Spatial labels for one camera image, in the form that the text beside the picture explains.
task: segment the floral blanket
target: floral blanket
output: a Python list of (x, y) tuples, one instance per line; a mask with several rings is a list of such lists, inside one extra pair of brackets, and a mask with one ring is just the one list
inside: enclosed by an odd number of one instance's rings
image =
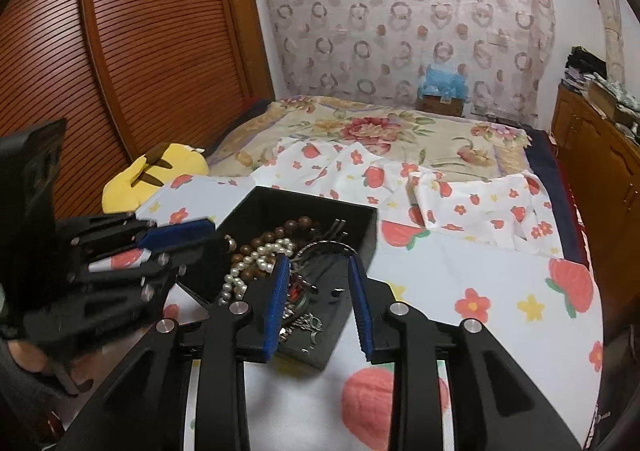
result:
[(272, 103), (239, 126), (209, 157), (211, 175), (247, 176), (270, 161), (283, 138), (359, 142), (375, 155), (441, 171), (447, 182), (486, 180), (528, 170), (523, 130), (445, 118), (415, 110), (330, 97), (299, 96)]

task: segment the yellow plush toy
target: yellow plush toy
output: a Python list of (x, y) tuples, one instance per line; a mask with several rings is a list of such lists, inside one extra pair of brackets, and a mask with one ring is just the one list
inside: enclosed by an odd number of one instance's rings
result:
[(190, 146), (158, 144), (107, 183), (102, 190), (102, 210), (135, 211), (164, 184), (183, 174), (209, 174), (207, 161)]

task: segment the tied curtain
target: tied curtain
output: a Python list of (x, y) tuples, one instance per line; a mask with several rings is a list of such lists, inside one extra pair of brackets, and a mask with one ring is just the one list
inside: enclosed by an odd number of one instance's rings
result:
[(268, 0), (291, 94), (413, 108), (430, 68), (472, 111), (535, 125), (552, 0)]

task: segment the wooden bead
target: wooden bead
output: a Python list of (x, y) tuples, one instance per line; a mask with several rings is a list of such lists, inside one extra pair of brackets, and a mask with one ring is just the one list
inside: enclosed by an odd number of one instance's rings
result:
[(300, 226), (300, 229), (306, 231), (309, 227), (311, 227), (311, 218), (309, 218), (308, 216), (301, 216), (298, 219), (298, 225)]
[(244, 271), (240, 273), (240, 278), (245, 283), (248, 281), (251, 281), (254, 278), (254, 272), (255, 272), (254, 268), (252, 267), (249, 267), (248, 269), (244, 269)]
[(287, 220), (286, 222), (284, 222), (284, 232), (286, 232), (287, 235), (292, 235), (296, 232), (297, 229), (298, 222), (296, 222), (295, 220)]

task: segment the black box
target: black box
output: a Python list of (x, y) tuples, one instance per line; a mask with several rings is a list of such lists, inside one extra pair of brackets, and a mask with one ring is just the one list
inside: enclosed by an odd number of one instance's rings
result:
[[(273, 231), (287, 220), (297, 220), (301, 216), (319, 222), (322, 231), (328, 230), (336, 219), (346, 221), (343, 231), (348, 235), (341, 242), (355, 249), (365, 268), (369, 267), (376, 250), (377, 209), (368, 206), (256, 187), (216, 230), (220, 236), (230, 235), (239, 248), (263, 232)], [(207, 302), (213, 303), (224, 284), (224, 275), (231, 268), (231, 254), (225, 257), (221, 265), (215, 264), (214, 272), (206, 280), (185, 275), (185, 285)], [(334, 258), (331, 266), (318, 279), (318, 295), (310, 295), (309, 311), (322, 321), (322, 332), (318, 333), (315, 347), (312, 350), (309, 348), (310, 332), (294, 330), (278, 346), (278, 352), (319, 370), (326, 366), (351, 312), (347, 261), (346, 258)], [(334, 288), (344, 289), (337, 299), (330, 294)]]

